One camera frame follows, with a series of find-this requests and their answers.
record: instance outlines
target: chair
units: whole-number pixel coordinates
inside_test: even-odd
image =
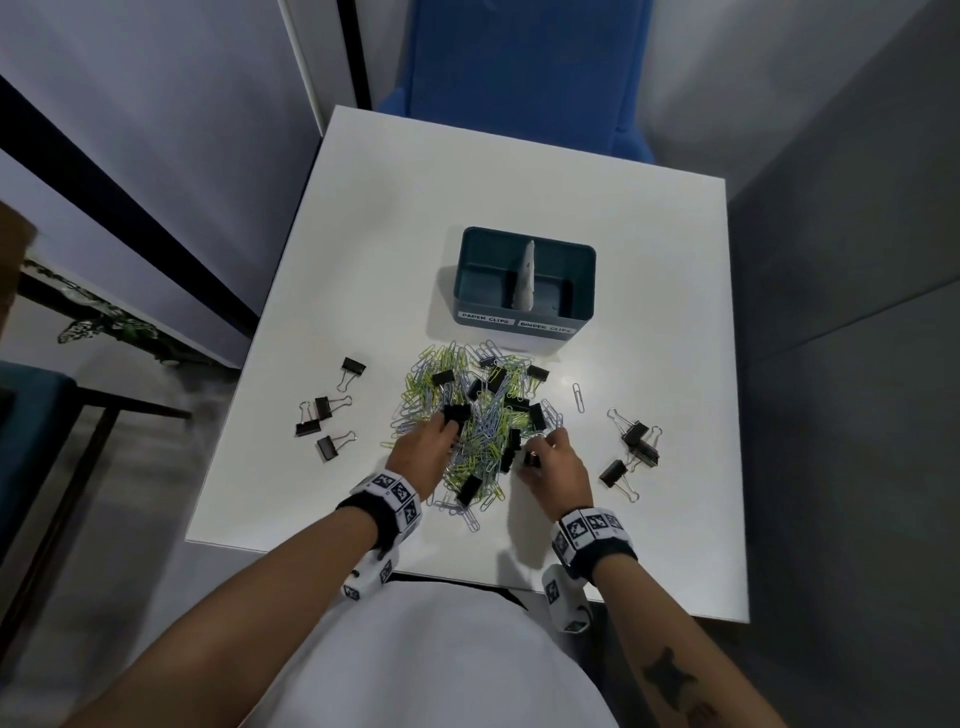
[[[653,0],[414,0],[379,111],[647,163],[634,126]]]
[[[189,420],[191,414],[147,401],[78,387],[69,376],[0,361],[0,558],[7,554],[85,406],[103,407],[26,576],[0,622],[0,658],[26,615],[40,577],[84,493],[121,411]]]

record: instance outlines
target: person's left hand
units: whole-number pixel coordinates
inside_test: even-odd
[[[437,488],[450,462],[450,448],[456,442],[457,424],[450,420],[444,426],[444,413],[436,412],[396,441],[387,458],[387,470],[403,475],[426,500]]]

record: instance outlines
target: white table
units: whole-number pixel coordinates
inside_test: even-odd
[[[455,323],[469,226],[593,246],[593,320],[569,342]],[[385,462],[418,354],[488,337],[550,370],[538,397],[594,476],[626,459],[609,407],[663,428],[660,466],[630,476],[639,502],[595,480],[596,502],[688,612],[749,620],[724,182],[357,109],[330,122],[187,540],[267,551],[329,513]],[[301,401],[337,396],[345,356],[368,369],[324,434],[358,440],[325,463],[294,424]],[[501,484],[477,533],[426,508],[400,570],[541,591],[550,524],[515,475]]]

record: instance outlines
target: hand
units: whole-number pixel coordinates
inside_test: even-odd
[[[526,449],[540,457],[540,467],[524,467],[518,474],[550,521],[559,521],[575,508],[593,505],[590,476],[570,446],[570,438],[563,427],[558,427],[546,438],[531,438]]]
[[[444,426],[444,413],[434,413],[396,441],[394,451],[387,458],[387,470],[403,475],[420,500],[426,500],[444,476],[457,433],[453,420]]]

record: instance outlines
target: plastic box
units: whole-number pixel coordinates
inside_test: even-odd
[[[534,307],[511,308],[527,243],[533,240]],[[467,228],[453,285],[458,324],[569,339],[593,318],[596,251],[589,245]]]

